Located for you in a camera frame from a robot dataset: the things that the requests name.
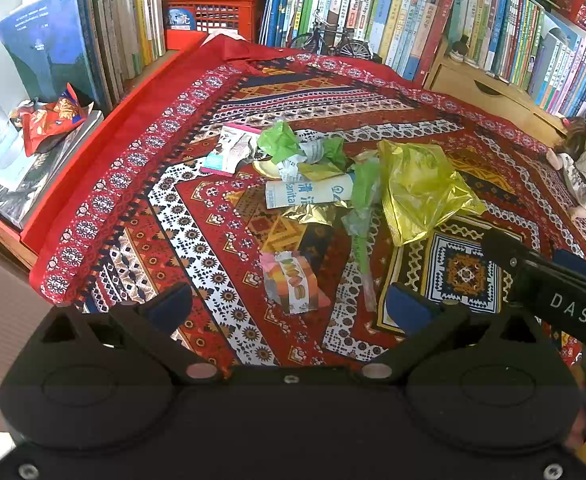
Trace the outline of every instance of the red snack bag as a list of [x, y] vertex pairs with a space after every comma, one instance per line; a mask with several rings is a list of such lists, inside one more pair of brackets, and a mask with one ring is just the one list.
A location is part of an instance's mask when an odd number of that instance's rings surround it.
[[86, 120], [89, 111], [88, 108], [80, 107], [70, 84], [66, 85], [66, 90], [57, 103], [49, 103], [38, 110], [31, 106], [19, 108], [26, 156], [51, 150], [65, 134]]

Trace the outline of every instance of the patterned red cloth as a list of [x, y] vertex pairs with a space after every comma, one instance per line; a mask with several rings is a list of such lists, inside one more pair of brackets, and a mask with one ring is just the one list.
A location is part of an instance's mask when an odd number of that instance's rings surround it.
[[[113, 132], [112, 146], [53, 222], [31, 273], [50, 300], [107, 310], [189, 280], [194, 309], [176, 336], [222, 368], [357, 364], [402, 340], [383, 315], [390, 274], [432, 298], [499, 310], [510, 277], [478, 252], [486, 228], [509, 230], [547, 256], [566, 248], [586, 257], [586, 223], [569, 221], [572, 197], [538, 160], [541, 143], [388, 67], [219, 37], [174, 70], [148, 95], [157, 115], [135, 113], [128, 128]], [[447, 222], [423, 247], [403, 251], [394, 250], [376, 212], [369, 246], [382, 299], [378, 315], [366, 312], [350, 239], [339, 226], [300, 226], [267, 210], [264, 179], [251, 166], [234, 178], [199, 172], [223, 123], [263, 128], [280, 118], [303, 140], [344, 137], [351, 155], [382, 138], [437, 143], [488, 211], [481, 221]], [[332, 307], [286, 316], [266, 298], [259, 250], [286, 248], [306, 252]], [[463, 270], [465, 281], [451, 269]], [[579, 346], [560, 343], [570, 362]]]

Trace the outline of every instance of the cabinet handle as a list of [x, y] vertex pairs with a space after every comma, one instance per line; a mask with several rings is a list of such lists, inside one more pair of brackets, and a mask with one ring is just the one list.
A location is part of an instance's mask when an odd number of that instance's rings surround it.
[[493, 90], [490, 86], [486, 86], [484, 83], [480, 83], [479, 81], [476, 81], [475, 79], [473, 79], [473, 81], [475, 82], [475, 86], [477, 86], [477, 89], [480, 92], [482, 92], [483, 94], [491, 95], [491, 96], [495, 96], [495, 97], [502, 95], [497, 90]]

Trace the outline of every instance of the model bicycle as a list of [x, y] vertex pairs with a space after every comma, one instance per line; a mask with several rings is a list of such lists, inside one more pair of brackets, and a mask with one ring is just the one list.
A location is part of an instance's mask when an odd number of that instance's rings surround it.
[[[314, 54], [323, 54], [324, 56], [346, 56], [357, 57], [358, 59], [371, 59], [373, 57], [371, 51], [368, 49], [368, 45], [364, 41], [353, 40], [351, 38], [353, 34], [352, 28], [344, 27], [340, 32], [337, 30], [337, 25], [331, 25], [321, 18], [317, 10], [313, 15], [315, 18], [313, 31], [300, 34], [296, 38], [293, 38], [288, 44], [289, 48], [299, 48], [307, 52], [313, 52]], [[321, 32], [339, 34], [342, 39], [336, 46], [332, 46], [324, 41]]]

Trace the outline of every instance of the red plastic crate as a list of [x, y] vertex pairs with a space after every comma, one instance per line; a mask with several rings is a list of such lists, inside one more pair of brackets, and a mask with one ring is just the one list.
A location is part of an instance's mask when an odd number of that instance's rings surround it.
[[256, 42], [266, 0], [163, 0], [164, 11], [181, 7], [195, 16], [196, 30], [210, 33], [218, 28], [236, 30]]

